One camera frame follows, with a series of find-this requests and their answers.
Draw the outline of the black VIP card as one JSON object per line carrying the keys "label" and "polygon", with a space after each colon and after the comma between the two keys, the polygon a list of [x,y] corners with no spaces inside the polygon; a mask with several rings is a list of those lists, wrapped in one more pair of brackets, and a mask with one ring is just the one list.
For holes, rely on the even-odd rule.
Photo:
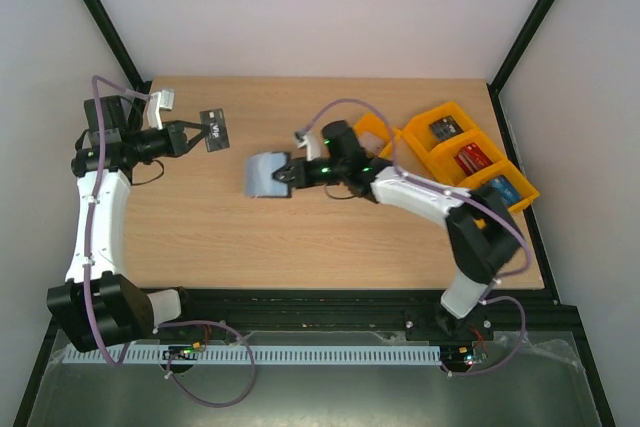
{"label": "black VIP card", "polygon": [[205,110],[201,111],[199,116],[200,122],[209,128],[209,133],[205,138],[207,152],[228,149],[230,140],[224,110],[222,108]]}

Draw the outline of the black leather card holder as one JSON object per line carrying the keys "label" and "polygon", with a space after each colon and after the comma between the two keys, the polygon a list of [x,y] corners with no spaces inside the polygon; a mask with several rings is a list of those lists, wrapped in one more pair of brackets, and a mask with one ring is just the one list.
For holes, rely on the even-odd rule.
{"label": "black leather card holder", "polygon": [[290,160],[287,152],[263,152],[250,156],[245,165],[244,194],[248,198],[290,198],[291,188],[273,174]]}

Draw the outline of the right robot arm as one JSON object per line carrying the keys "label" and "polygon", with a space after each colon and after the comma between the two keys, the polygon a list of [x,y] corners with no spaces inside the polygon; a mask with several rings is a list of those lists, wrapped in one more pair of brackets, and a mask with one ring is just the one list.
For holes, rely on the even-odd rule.
{"label": "right robot arm", "polygon": [[326,156],[314,136],[298,132],[297,145],[305,154],[269,153],[262,179],[277,197],[294,189],[342,184],[356,198],[403,209],[445,229],[457,273],[441,296],[436,326],[447,338],[460,337],[471,326],[471,311],[522,248],[522,234],[499,192],[490,185],[473,190],[448,186],[403,171],[390,160],[369,155],[345,121],[326,125],[322,140]]}

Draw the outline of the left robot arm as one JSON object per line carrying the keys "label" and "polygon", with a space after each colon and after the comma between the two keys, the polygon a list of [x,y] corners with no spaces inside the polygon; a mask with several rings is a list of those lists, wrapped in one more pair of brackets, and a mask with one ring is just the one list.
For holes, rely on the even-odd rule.
{"label": "left robot arm", "polygon": [[162,111],[173,107],[171,89],[146,101],[144,130],[129,125],[120,96],[84,104],[88,127],[71,162],[79,195],[76,244],[64,283],[50,288],[46,298],[53,318],[82,353],[144,339],[181,314],[178,289],[147,294],[127,279],[124,220],[134,168],[187,154],[209,129],[162,121]]}

